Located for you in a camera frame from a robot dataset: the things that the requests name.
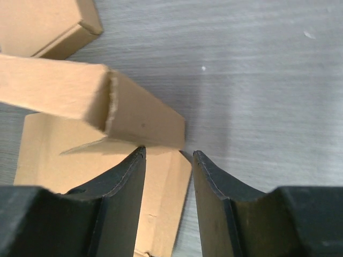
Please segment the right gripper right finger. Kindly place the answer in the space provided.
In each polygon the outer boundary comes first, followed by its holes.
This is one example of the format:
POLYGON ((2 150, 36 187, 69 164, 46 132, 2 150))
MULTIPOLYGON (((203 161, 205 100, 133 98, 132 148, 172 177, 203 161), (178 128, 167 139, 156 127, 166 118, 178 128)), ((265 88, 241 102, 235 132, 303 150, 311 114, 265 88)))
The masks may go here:
POLYGON ((264 193, 193 153, 203 256, 342 256, 342 188, 264 193))

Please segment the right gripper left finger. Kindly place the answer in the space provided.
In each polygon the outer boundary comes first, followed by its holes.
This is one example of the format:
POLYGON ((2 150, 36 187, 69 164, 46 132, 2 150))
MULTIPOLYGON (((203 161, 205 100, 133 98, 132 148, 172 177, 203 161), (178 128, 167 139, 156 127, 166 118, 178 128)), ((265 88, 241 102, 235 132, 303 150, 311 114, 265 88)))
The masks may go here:
POLYGON ((138 147, 65 194, 2 186, 1 256, 133 256, 145 172, 138 147))

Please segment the brown cardboard box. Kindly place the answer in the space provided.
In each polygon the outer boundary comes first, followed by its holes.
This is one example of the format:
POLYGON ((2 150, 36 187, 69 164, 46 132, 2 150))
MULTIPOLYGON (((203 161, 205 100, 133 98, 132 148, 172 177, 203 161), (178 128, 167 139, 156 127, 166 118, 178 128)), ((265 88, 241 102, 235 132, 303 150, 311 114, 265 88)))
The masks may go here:
POLYGON ((16 185, 65 193, 144 145, 134 255, 171 256, 191 176, 180 114, 106 65, 8 55, 1 55, 1 101, 32 110, 16 185))
POLYGON ((103 32, 94 1, 1 1, 1 53, 63 60, 103 32))

